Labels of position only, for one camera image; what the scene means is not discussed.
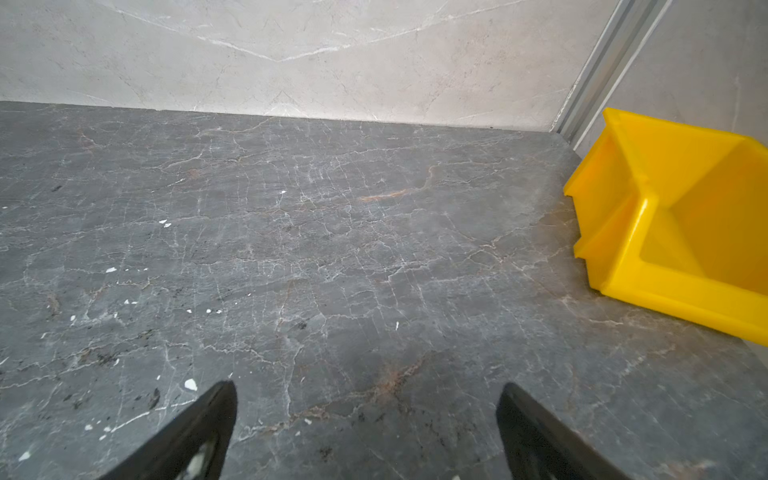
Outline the yellow plastic bin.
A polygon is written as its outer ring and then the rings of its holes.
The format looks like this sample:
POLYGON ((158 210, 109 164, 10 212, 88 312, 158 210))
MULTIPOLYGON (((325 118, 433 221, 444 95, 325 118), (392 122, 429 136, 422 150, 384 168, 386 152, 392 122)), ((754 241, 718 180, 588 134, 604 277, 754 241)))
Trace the yellow plastic bin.
POLYGON ((755 139, 608 108, 565 185, 589 284, 767 341, 767 150, 755 139))

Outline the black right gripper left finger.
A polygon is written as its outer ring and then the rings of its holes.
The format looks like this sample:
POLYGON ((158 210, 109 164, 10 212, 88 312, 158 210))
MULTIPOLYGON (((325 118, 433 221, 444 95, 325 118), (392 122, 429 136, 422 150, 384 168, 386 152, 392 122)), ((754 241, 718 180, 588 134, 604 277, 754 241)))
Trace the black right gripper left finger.
POLYGON ((105 479, 218 479, 237 419, 233 381, 219 381, 105 479))

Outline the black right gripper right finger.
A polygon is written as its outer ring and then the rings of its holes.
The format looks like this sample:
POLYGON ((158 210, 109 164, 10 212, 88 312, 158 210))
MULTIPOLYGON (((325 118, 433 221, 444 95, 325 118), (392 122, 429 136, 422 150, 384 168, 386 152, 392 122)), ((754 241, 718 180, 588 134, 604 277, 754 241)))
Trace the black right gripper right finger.
POLYGON ((516 383, 504 386, 496 422, 514 479, 629 479, 516 383))

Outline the aluminium frame corner post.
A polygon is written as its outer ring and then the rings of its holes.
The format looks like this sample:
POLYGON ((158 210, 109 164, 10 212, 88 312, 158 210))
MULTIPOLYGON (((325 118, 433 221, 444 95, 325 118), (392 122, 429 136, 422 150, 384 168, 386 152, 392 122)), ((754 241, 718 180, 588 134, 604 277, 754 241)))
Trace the aluminium frame corner post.
POLYGON ((578 149, 649 40, 670 0, 620 0, 552 123, 578 149))

